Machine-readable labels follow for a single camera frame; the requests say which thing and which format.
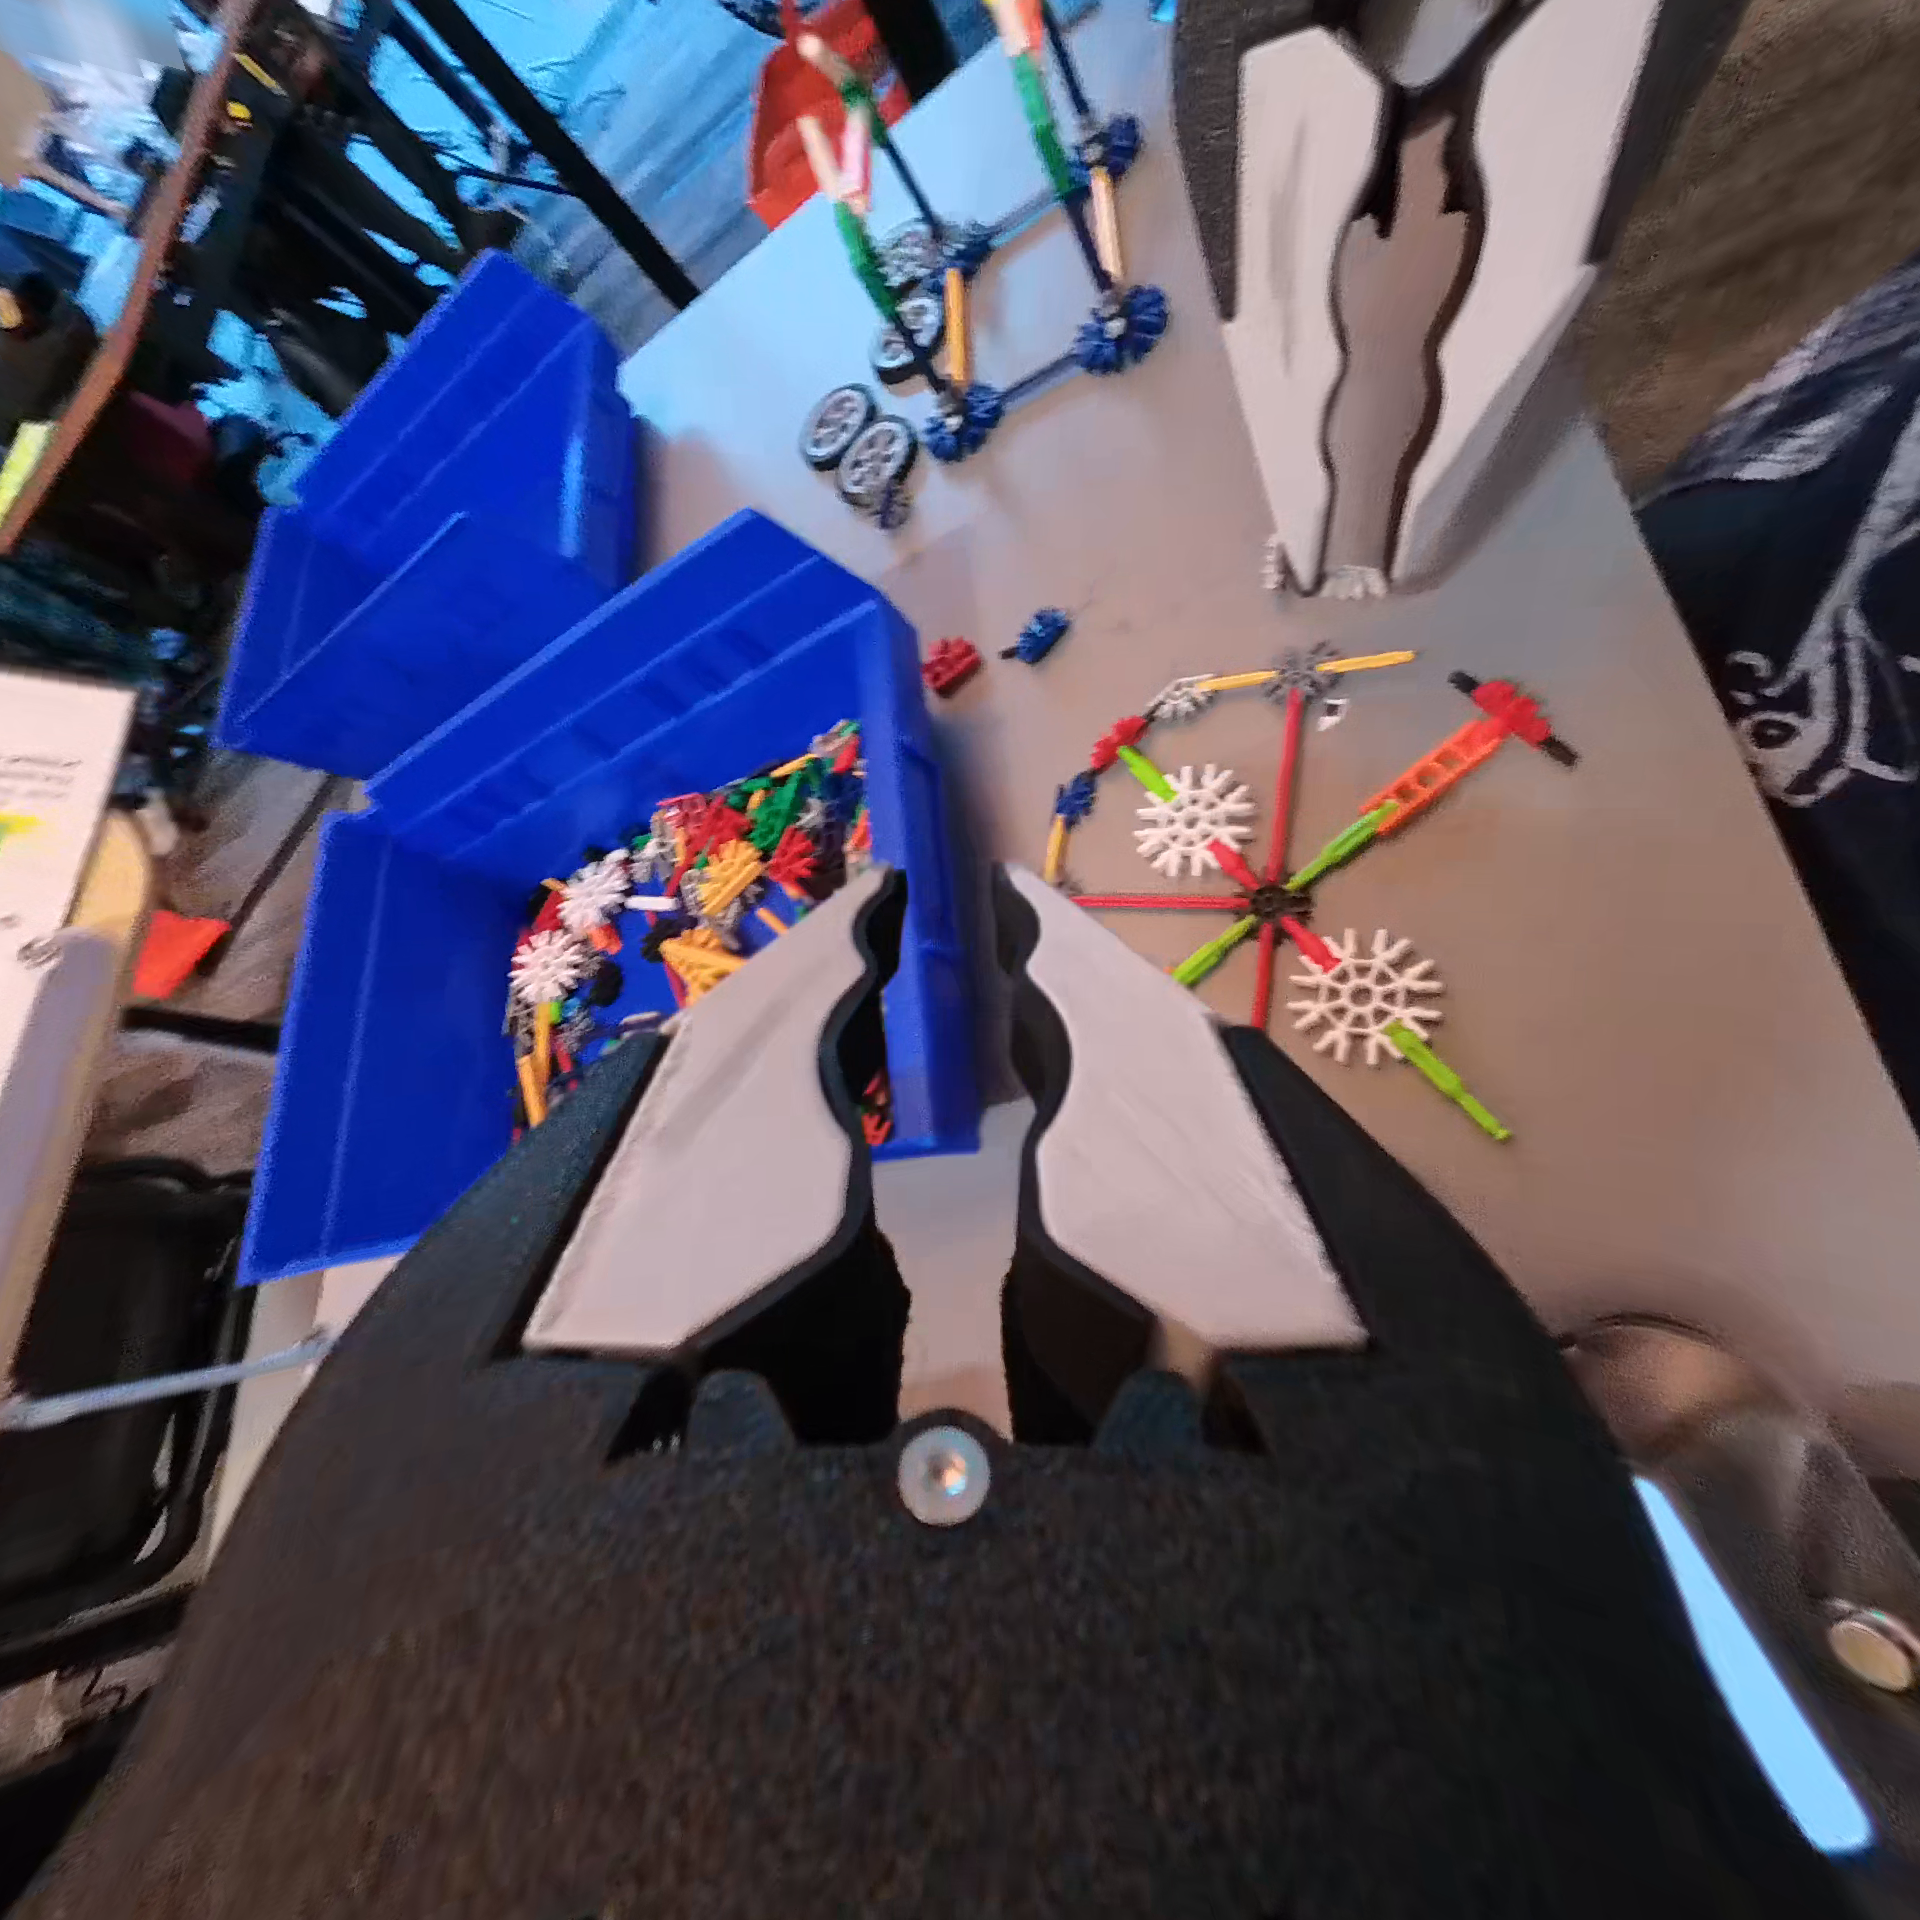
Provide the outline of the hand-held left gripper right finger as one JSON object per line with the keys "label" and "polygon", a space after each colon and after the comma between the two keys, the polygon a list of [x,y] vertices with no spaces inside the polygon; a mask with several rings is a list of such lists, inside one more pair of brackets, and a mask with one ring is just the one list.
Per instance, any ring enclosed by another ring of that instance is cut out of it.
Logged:
{"label": "hand-held left gripper right finger", "polygon": [[1360,1312],[1213,1011],[1038,872],[993,869],[1042,1248],[1182,1358],[1358,1354]]}

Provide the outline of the construction toy car model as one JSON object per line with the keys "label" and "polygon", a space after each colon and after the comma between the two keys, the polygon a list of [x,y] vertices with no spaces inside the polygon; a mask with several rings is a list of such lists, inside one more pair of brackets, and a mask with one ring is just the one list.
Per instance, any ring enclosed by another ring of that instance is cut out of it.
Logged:
{"label": "construction toy car model", "polygon": [[[880,325],[869,378],[833,388],[801,421],[801,464],[829,476],[843,505],[880,532],[907,525],[910,473],[922,456],[939,468],[976,456],[1026,400],[1072,378],[1129,373],[1170,330],[1170,300],[1129,271],[1119,221],[1119,184],[1140,154],[1140,126],[1098,112],[1059,3],[983,11],[1045,177],[996,221],[935,206],[901,149],[901,126],[880,121],[869,86],[801,24],[801,3],[725,3],[725,15],[768,45],[782,15],[786,42],[833,86],[847,112],[839,138],[813,114],[795,126],[818,183],[809,202],[829,209]],[[1046,221],[1068,225],[1090,307],[1064,352],[993,382],[974,356],[974,293],[1002,252]]]}

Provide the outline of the tablet in black case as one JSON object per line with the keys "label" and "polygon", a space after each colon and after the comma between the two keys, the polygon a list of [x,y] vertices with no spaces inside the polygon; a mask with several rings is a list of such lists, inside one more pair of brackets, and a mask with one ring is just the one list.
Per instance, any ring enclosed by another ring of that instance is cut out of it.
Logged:
{"label": "tablet in black case", "polygon": [[1561,1349],[1861,1796],[1865,1916],[1918,1916],[1918,1533],[1805,1398],[1705,1334],[1613,1315]]}

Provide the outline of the blue plastic parts bin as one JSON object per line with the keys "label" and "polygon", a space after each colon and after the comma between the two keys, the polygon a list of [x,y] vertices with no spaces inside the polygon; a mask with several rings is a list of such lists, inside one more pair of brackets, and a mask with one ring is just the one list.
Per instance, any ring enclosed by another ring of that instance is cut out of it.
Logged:
{"label": "blue plastic parts bin", "polygon": [[772,519],[741,510],[612,594],[526,665],[420,702],[366,751],[324,832],[253,1190],[245,1283],[406,1253],[512,1147],[512,942],[538,881],[669,797],[855,723],[873,852],[910,882],[882,993],[888,1161],[980,1140],[974,974],[947,771],[907,615]]}

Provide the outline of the empty blue plastic bin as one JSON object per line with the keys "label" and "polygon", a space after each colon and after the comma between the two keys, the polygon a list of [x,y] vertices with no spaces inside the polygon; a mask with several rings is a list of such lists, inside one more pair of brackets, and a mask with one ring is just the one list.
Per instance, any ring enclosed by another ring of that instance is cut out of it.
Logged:
{"label": "empty blue plastic bin", "polygon": [[602,325],[485,252],[259,522],[214,747],[366,784],[639,573]]}

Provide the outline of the white instruction sheet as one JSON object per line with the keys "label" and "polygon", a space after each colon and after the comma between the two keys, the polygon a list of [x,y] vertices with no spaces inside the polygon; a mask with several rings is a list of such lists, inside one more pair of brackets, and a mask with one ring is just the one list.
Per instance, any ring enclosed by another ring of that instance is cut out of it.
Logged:
{"label": "white instruction sheet", "polygon": [[5,936],[66,923],[135,712],[130,689],[5,669]]}

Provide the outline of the brown printed booklet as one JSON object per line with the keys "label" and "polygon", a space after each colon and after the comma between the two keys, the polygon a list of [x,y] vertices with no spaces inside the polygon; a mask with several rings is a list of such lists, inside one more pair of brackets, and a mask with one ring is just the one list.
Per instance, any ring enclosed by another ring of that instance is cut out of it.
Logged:
{"label": "brown printed booklet", "polygon": [[158,900],[158,867],[141,820],[107,806],[73,893],[66,926],[107,942],[135,970]]}

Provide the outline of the construction toy wheel model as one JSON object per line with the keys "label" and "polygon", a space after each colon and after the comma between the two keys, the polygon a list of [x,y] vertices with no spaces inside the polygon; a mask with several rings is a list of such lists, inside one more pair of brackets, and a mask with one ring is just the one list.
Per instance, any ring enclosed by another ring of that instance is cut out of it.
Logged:
{"label": "construction toy wheel model", "polygon": [[[1053,789],[1042,876],[1050,889],[1090,912],[1223,912],[1223,931],[1170,966],[1194,993],[1240,950],[1255,957],[1250,1019],[1260,1036],[1283,1011],[1311,1047],[1335,1067],[1412,1067],[1420,1081],[1459,1113],[1485,1140],[1510,1143],[1500,1123],[1435,1047],[1448,983],[1412,942],[1378,931],[1321,933],[1314,926],[1317,887],[1353,867],[1372,845],[1403,836],[1429,816],[1474,771],[1507,747],[1521,747],[1557,768],[1578,768],[1578,748],[1557,731],[1547,704],[1510,680],[1455,672],[1451,689],[1472,718],[1383,784],[1358,820],[1321,849],[1296,858],[1293,816],[1311,742],[1311,723],[1328,698],[1350,698],[1350,681],[1417,665],[1412,648],[1341,655],[1328,643],[1293,648],[1275,665],[1232,675],[1182,675],[1138,712],[1114,718],[1096,742],[1087,765]],[[1261,806],[1228,765],[1162,768],[1148,747],[1156,731],[1206,716],[1218,698],[1255,693],[1279,704],[1283,740],[1271,799]],[[1068,876],[1068,845],[1098,804],[1101,784],[1126,771],[1140,792],[1135,824],[1138,859],[1184,893],[1098,893]]]}

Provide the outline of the small orange object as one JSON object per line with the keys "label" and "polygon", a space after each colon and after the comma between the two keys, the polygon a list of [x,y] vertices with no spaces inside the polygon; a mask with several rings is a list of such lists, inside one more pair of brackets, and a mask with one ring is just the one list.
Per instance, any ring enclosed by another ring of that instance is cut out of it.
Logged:
{"label": "small orange object", "polygon": [[231,923],[220,918],[155,910],[130,974],[130,999],[145,1004],[173,1001],[220,965],[229,942]]}

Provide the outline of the black frame chair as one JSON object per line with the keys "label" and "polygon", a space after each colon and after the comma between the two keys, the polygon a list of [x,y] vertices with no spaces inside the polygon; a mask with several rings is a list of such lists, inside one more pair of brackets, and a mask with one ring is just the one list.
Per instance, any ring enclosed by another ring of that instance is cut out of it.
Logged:
{"label": "black frame chair", "polygon": [[[44,1399],[242,1360],[250,1199],[250,1172],[160,1160],[84,1170],[15,1387]],[[202,1533],[231,1404],[234,1387],[206,1387],[5,1435],[5,1662],[179,1571]]]}

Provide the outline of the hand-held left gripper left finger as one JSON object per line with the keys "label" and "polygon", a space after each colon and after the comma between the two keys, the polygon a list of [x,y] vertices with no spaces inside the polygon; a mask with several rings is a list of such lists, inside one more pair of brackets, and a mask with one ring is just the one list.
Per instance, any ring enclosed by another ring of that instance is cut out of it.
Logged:
{"label": "hand-held left gripper left finger", "polygon": [[855,1070],[882,1050],[907,900],[869,867],[679,1020],[524,1347],[691,1354],[847,1248],[873,1207]]}

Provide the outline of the pile of colourful construction pieces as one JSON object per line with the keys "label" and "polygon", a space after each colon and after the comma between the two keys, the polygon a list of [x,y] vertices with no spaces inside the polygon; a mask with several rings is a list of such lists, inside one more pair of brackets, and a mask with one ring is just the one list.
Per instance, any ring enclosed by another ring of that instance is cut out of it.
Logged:
{"label": "pile of colourful construction pieces", "polygon": [[866,740],[839,718],[800,755],[658,799],[626,841],[542,881],[504,982],[512,1140],[612,1050],[669,1038],[869,864]]}

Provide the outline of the red plastic bag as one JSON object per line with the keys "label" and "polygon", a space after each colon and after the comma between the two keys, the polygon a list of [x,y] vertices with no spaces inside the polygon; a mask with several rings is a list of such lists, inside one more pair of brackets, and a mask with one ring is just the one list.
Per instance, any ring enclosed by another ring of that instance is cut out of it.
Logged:
{"label": "red plastic bag", "polygon": [[[880,121],[898,129],[910,112],[910,93],[878,34],[869,8],[801,3],[801,24],[853,64],[878,99]],[[818,117],[823,133],[839,138],[843,100],[786,42],[782,15],[776,15],[776,45],[758,69],[749,134],[749,209],[768,231],[786,225],[818,191],[795,126],[801,114]]]}

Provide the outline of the grey document holder board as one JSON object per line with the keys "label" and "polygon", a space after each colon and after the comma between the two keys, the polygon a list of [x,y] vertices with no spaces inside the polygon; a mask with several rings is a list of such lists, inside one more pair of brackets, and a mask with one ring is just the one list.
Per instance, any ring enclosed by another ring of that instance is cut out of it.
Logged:
{"label": "grey document holder board", "polygon": [[76,1166],[126,950],[65,926],[5,955],[5,1377]]}

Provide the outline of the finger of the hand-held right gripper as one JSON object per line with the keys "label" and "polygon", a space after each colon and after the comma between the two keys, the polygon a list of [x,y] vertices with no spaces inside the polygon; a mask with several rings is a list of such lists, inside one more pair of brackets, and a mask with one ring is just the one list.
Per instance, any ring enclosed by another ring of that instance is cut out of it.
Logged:
{"label": "finger of the hand-held right gripper", "polygon": [[1661,3],[1532,3],[1474,71],[1474,262],[1438,337],[1438,416],[1390,581],[1441,573],[1529,394],[1588,300],[1661,144]]}
{"label": "finger of the hand-held right gripper", "polygon": [[1269,534],[1283,538],[1298,594],[1321,594],[1335,569],[1334,402],[1353,361],[1341,260],[1385,133],[1390,88],[1341,32],[1246,34],[1237,49],[1237,286],[1223,342]]}

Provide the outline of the black printed shirt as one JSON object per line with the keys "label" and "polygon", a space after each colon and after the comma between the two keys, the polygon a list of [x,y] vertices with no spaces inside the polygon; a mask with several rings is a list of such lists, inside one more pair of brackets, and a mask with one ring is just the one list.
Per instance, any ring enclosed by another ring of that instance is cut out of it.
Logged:
{"label": "black printed shirt", "polygon": [[1635,522],[1918,1123],[1918,255],[1735,394]]}

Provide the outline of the black metal rack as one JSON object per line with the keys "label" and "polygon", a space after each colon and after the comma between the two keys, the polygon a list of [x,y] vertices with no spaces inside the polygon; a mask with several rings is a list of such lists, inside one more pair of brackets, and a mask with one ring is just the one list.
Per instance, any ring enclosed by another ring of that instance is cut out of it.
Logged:
{"label": "black metal rack", "polygon": [[336,421],[538,202],[578,206],[671,314],[700,286],[530,80],[478,3],[245,3],[202,154],[202,71],[166,73],[158,129],[189,164],[126,382],[160,402],[238,381],[234,322]]}

